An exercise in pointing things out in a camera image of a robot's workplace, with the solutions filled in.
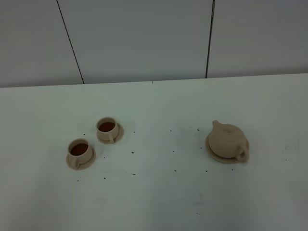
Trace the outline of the beige teapot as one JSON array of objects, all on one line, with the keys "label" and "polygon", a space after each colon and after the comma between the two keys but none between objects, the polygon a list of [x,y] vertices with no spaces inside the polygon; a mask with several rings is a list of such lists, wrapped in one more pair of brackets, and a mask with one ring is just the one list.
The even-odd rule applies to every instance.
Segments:
[{"label": "beige teapot", "polygon": [[211,153],[220,159],[246,163],[249,159],[249,142],[243,131],[232,124],[212,122],[213,128],[207,137]]}]

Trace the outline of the beige round teapot tray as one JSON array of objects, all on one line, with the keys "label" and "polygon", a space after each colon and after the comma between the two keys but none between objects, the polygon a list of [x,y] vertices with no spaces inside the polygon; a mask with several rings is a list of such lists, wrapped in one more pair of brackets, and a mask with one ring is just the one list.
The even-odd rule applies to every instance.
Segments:
[{"label": "beige round teapot tray", "polygon": [[246,140],[246,145],[245,148],[243,147],[238,147],[238,150],[240,151],[240,154],[237,157],[233,158],[225,158],[221,157],[219,155],[216,155],[212,149],[209,146],[209,141],[208,137],[205,140],[205,148],[210,157],[212,157],[214,160],[224,163],[224,164],[236,164],[236,163],[242,163],[245,164],[249,160],[249,149],[250,149],[250,144],[249,141]]}]

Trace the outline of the beige far teacup with saucer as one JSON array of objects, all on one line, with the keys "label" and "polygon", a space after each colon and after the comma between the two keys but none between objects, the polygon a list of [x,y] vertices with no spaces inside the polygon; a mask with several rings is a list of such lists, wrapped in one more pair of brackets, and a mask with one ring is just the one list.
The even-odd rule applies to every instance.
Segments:
[{"label": "beige far teacup with saucer", "polygon": [[112,117],[104,117],[96,123],[97,138],[104,144],[115,144],[123,138],[123,127]]}]

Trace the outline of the beige teacup with saucer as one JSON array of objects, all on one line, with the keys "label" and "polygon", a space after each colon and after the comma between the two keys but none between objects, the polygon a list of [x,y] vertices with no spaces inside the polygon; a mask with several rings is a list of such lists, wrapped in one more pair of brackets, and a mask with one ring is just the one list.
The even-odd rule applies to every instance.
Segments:
[{"label": "beige teacup with saucer", "polygon": [[73,170],[84,170],[96,160],[96,152],[86,139],[75,139],[67,148],[66,163]]},{"label": "beige teacup with saucer", "polygon": [[96,123],[97,138],[104,144],[115,144],[123,138],[123,127],[112,117],[104,117]]}]

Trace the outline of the beige near teacup with saucer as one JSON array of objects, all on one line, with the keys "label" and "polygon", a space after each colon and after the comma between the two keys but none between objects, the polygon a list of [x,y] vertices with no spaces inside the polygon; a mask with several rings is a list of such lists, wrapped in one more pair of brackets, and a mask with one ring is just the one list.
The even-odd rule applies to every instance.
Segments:
[{"label": "beige near teacup with saucer", "polygon": [[75,139],[67,148],[66,163],[73,170],[84,170],[96,160],[96,152],[86,139]]}]

